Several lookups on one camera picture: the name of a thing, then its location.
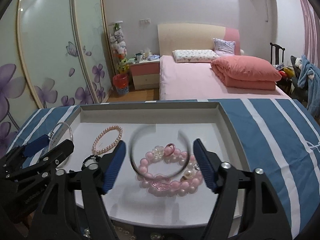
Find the pink bed sheet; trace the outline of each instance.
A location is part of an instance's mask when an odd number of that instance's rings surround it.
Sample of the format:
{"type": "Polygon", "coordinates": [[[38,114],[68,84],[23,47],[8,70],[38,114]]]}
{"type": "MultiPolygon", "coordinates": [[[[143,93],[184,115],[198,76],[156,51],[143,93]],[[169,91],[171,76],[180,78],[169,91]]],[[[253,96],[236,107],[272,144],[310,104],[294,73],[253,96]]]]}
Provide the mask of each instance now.
{"type": "Polygon", "coordinates": [[[160,100],[215,98],[289,98],[280,88],[258,90],[226,87],[210,63],[175,63],[172,56],[160,59],[160,100]]]}

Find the headboard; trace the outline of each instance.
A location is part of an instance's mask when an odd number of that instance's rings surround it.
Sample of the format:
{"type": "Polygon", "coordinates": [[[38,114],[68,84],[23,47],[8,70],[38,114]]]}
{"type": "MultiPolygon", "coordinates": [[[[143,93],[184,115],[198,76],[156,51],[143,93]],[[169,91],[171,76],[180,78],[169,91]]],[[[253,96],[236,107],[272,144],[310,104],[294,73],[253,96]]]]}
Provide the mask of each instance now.
{"type": "Polygon", "coordinates": [[[236,29],[195,23],[158,25],[160,55],[172,55],[176,49],[214,49],[213,38],[235,41],[235,55],[240,55],[240,35],[236,29]]]}

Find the trash can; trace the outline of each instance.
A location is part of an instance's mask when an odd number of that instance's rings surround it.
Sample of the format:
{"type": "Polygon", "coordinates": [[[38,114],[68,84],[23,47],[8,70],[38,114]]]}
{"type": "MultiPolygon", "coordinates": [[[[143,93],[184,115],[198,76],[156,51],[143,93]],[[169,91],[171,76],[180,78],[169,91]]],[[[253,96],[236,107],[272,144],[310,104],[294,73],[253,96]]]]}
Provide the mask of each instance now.
{"type": "Polygon", "coordinates": [[[127,74],[115,75],[112,78],[112,82],[119,95],[125,95],[129,92],[129,79],[127,74]]]}

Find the pillow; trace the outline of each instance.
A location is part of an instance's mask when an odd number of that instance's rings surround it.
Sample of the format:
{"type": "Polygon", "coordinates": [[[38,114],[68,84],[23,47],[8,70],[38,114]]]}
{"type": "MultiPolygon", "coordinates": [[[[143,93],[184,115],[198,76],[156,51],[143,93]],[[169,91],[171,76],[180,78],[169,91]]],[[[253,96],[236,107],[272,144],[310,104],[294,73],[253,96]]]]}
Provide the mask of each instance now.
{"type": "Polygon", "coordinates": [[[212,61],[225,75],[244,81],[273,81],[281,79],[279,71],[268,61],[251,56],[220,57],[212,61]]]}
{"type": "Polygon", "coordinates": [[[177,49],[173,52],[176,63],[212,62],[219,56],[211,49],[177,49]]]}
{"type": "Polygon", "coordinates": [[[233,79],[227,75],[225,76],[222,72],[220,72],[216,65],[212,65],[212,70],[226,87],[276,90],[276,83],[272,81],[243,81],[233,79]]]}
{"type": "Polygon", "coordinates": [[[226,55],[234,55],[235,54],[235,41],[224,41],[220,39],[213,39],[214,42],[214,51],[219,56],[226,56],[226,55]]]}

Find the white stripe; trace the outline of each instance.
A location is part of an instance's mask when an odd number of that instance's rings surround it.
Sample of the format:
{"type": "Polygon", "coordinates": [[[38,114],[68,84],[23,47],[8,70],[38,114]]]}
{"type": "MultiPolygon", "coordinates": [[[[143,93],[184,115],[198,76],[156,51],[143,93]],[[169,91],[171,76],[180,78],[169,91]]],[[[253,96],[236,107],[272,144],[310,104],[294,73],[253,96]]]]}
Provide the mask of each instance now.
{"type": "Polygon", "coordinates": [[[271,101],[275,104],[276,108],[278,108],[278,110],[281,112],[281,114],[284,116],[284,118],[287,119],[288,123],[291,125],[292,129],[297,134],[297,136],[298,136],[299,140],[301,141],[301,143],[303,144],[304,148],[309,153],[310,159],[311,159],[311,161],[313,163],[313,168],[314,168],[314,171],[315,171],[318,183],[319,183],[319,194],[320,194],[320,169],[318,167],[318,161],[317,161],[317,158],[315,156],[315,153],[313,152],[313,150],[310,149],[310,147],[307,144],[306,139],[303,137],[302,133],[299,131],[299,129],[296,126],[296,124],[292,121],[290,116],[281,107],[281,105],[275,99],[271,99],[271,101]]]}
{"type": "Polygon", "coordinates": [[[299,234],[300,230],[300,204],[299,204],[299,195],[296,184],[294,182],[292,173],[289,169],[289,164],[285,160],[282,151],[270,132],[267,124],[263,118],[259,115],[257,110],[254,108],[249,99],[241,99],[249,113],[252,115],[252,118],[255,120],[259,126],[261,133],[267,140],[271,152],[278,163],[281,171],[281,175],[284,178],[284,184],[288,190],[289,200],[290,200],[290,209],[291,209],[291,234],[295,238],[299,234]]]}
{"type": "Polygon", "coordinates": [[[51,112],[54,110],[55,108],[51,108],[47,114],[41,118],[41,120],[39,121],[39,123],[36,125],[36,127],[34,127],[34,129],[32,130],[32,132],[29,134],[29,136],[24,140],[22,145],[25,145],[31,138],[31,136],[36,132],[36,130],[38,130],[38,128],[40,127],[41,124],[43,124],[44,120],[48,117],[49,114],[51,114],[51,112]]]}
{"type": "Polygon", "coordinates": [[[31,123],[31,121],[36,117],[36,115],[41,111],[41,109],[39,109],[38,111],[35,112],[35,114],[30,118],[30,120],[26,123],[26,125],[20,130],[20,132],[16,135],[15,139],[13,140],[13,142],[11,143],[9,149],[7,150],[7,153],[10,152],[10,150],[12,149],[12,147],[14,146],[14,143],[18,140],[19,136],[22,134],[22,132],[24,131],[24,129],[31,123]]]}
{"type": "Polygon", "coordinates": [[[308,117],[302,112],[302,110],[300,109],[300,107],[291,99],[289,98],[290,102],[293,104],[293,106],[299,111],[299,113],[302,115],[302,117],[307,121],[308,125],[310,126],[310,128],[313,130],[313,132],[315,133],[315,135],[318,138],[318,141],[320,142],[320,135],[318,134],[317,130],[315,129],[315,127],[312,125],[312,123],[310,122],[310,120],[308,119],[308,117]]]}
{"type": "MultiPolygon", "coordinates": [[[[70,114],[72,113],[72,111],[73,111],[73,109],[74,109],[75,107],[76,107],[76,106],[70,106],[70,107],[68,108],[68,110],[65,112],[65,114],[60,118],[60,120],[59,120],[58,122],[64,122],[64,121],[70,116],[70,114]]],[[[32,160],[31,160],[29,166],[37,163],[37,161],[38,161],[41,153],[42,153],[42,149],[41,149],[40,151],[38,151],[38,152],[33,156],[33,158],[32,158],[32,160]]]]}

